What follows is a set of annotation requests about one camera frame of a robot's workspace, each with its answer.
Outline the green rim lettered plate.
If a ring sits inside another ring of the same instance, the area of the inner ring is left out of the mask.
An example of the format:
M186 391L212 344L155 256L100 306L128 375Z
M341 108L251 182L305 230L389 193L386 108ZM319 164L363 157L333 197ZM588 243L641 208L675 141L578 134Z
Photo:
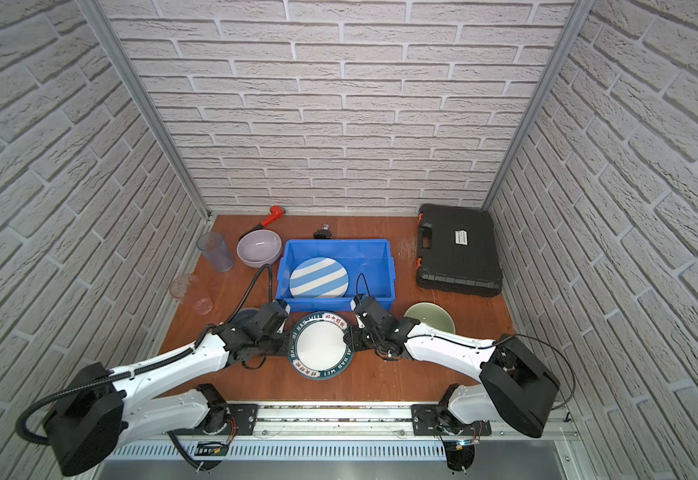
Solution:
M291 330L288 360L303 377L329 380L350 365L354 350L344 340L349 324L332 312L314 312Z

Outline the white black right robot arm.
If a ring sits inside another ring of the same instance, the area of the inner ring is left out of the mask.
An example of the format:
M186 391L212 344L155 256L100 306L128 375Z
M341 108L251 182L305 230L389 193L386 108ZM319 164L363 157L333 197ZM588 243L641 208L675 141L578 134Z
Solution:
M404 320L386 336L378 328L350 328L344 343L353 351L372 350L384 360L429 362L475 380L471 386L449 386L434 412L424 417L449 434L478 422L502 421L539 438L559 392L557 377L512 335L497 341L470 339Z

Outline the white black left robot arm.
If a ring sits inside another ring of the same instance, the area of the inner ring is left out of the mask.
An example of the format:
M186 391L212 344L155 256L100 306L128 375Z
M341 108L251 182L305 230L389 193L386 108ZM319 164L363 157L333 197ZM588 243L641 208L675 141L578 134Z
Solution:
M247 420L235 418L213 385L178 395L169 390L253 356L272 355L284 339L281 327L223 324L208 327L200 342L146 361L114 370L99 363L84 368L43 421L62 474L84 473L117 448L162 433L199 429L234 437Z

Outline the left robot arm base plate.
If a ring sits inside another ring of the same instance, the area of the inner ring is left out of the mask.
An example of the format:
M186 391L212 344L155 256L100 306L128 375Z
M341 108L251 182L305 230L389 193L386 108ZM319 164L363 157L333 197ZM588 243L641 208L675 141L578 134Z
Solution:
M218 413L211 420L203 420L198 427L179 429L177 435L210 435L230 437L235 431L236 436L252 436L257 422L259 405L255 403L231 403L226 412Z

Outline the right robot arm base plate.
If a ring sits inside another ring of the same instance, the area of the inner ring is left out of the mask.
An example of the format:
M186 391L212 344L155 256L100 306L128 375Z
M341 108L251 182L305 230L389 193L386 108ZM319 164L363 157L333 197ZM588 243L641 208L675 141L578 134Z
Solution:
M473 438L490 436L488 421L462 423L436 404L413 404L410 407L415 436L469 436Z

